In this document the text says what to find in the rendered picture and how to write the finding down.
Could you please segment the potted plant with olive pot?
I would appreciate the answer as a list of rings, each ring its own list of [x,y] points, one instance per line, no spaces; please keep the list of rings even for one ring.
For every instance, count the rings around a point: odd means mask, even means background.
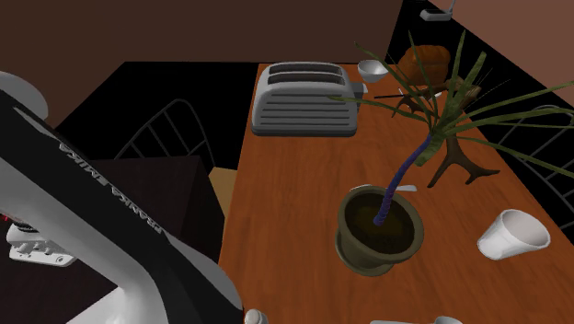
[[[485,97],[481,90],[477,99],[464,110],[459,107],[467,90],[471,86],[481,86],[479,74],[487,59],[482,52],[465,77],[459,75],[462,61],[462,49],[456,50],[451,57],[448,75],[449,86],[442,92],[435,91],[419,56],[412,44],[419,67],[422,70],[426,86],[412,86],[397,62],[385,64],[389,74],[412,96],[422,111],[411,112],[403,104],[392,107],[392,112],[409,119],[423,122],[428,133],[424,141],[401,164],[386,187],[361,185],[351,189],[343,198],[338,211],[338,228],[335,247],[341,261],[352,271],[363,276],[380,276],[389,272],[395,265],[413,257],[421,248],[424,239],[424,226],[419,212],[409,200],[398,192],[403,178],[412,166],[421,167],[429,162],[441,147],[446,149],[446,138],[453,136],[458,143],[465,139],[465,132],[483,125],[505,125],[507,122],[537,115],[559,112],[574,113],[574,109],[560,108],[556,105],[543,105],[534,110],[505,113],[488,116],[490,110],[537,97],[536,92],[507,98],[475,109],[476,102]],[[455,81],[460,76],[462,86],[455,91]]]

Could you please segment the brown branch-shaped figure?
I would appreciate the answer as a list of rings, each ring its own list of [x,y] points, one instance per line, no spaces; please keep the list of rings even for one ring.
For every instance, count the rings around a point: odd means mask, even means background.
[[[454,90],[457,91],[463,84],[463,79],[458,76],[455,81],[455,88]],[[447,89],[449,86],[450,79],[447,79],[442,84],[439,84],[434,89],[437,92],[442,92]],[[467,90],[465,96],[463,97],[462,102],[460,103],[459,107],[461,110],[464,110],[470,103],[477,99],[477,96],[481,92],[481,86],[471,86],[469,90]],[[410,95],[404,95],[402,99],[396,104],[396,108],[399,108],[401,105],[406,104],[410,109],[411,112],[414,113],[415,111],[422,111],[422,107],[415,103]],[[432,188],[438,181],[438,179],[442,176],[442,174],[447,170],[447,168],[451,165],[458,165],[465,169],[469,173],[469,178],[465,182],[465,184],[472,183],[475,179],[480,177],[486,177],[491,175],[496,175],[500,173],[499,170],[493,169],[486,169],[482,168],[481,166],[477,165],[476,163],[472,162],[463,152],[462,148],[458,143],[458,139],[454,138],[453,136],[446,138],[446,148],[447,153],[438,167],[437,171],[435,172],[434,176],[430,180],[427,188]]]

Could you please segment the white bowl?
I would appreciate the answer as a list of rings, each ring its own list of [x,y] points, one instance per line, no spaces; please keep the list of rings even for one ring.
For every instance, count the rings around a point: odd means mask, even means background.
[[[388,70],[378,60],[363,60],[357,64],[357,69],[366,83],[376,83],[388,74]]]

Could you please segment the wooden table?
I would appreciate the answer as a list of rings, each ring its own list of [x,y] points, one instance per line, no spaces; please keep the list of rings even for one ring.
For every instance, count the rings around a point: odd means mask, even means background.
[[[334,238],[339,205],[362,184],[387,185],[421,144],[426,125],[381,107],[361,107],[350,138],[259,137],[246,133],[224,231],[220,266],[247,308],[270,324],[574,324],[574,245],[477,129],[464,152],[500,173],[465,184],[452,166],[427,188],[442,156],[411,168],[404,182],[424,241],[409,260],[377,277],[352,272]],[[550,245],[490,260],[477,240],[496,216],[519,209],[548,229]]]

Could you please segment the grey toaster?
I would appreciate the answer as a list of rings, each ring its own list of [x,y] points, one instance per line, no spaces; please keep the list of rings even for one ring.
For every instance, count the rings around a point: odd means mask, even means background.
[[[367,93],[337,64],[283,62],[266,67],[256,88],[251,131],[258,136],[351,137]]]

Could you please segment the brown bread loaf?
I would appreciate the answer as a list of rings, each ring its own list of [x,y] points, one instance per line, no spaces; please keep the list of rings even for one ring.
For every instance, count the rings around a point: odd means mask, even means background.
[[[437,86],[443,83],[448,75],[448,66],[451,61],[451,54],[449,51],[438,45],[420,45],[416,46],[415,50],[419,56],[423,69],[429,78],[430,84],[432,86]],[[411,48],[406,50],[403,57],[399,60],[397,67],[408,79],[408,83],[410,85],[427,85],[422,70],[420,69],[415,57],[415,53]]]

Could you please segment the white cup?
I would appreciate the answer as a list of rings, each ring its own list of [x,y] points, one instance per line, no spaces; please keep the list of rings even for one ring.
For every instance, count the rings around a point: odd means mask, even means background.
[[[503,260],[547,248],[551,237],[534,216],[516,209],[501,212],[478,239],[479,251],[488,259]]]

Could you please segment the small grey round-topped object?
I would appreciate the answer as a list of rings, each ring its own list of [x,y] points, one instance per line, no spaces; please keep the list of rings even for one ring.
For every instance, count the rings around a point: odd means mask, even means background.
[[[244,316],[244,324],[269,324],[269,320],[263,312],[256,308],[251,308]]]

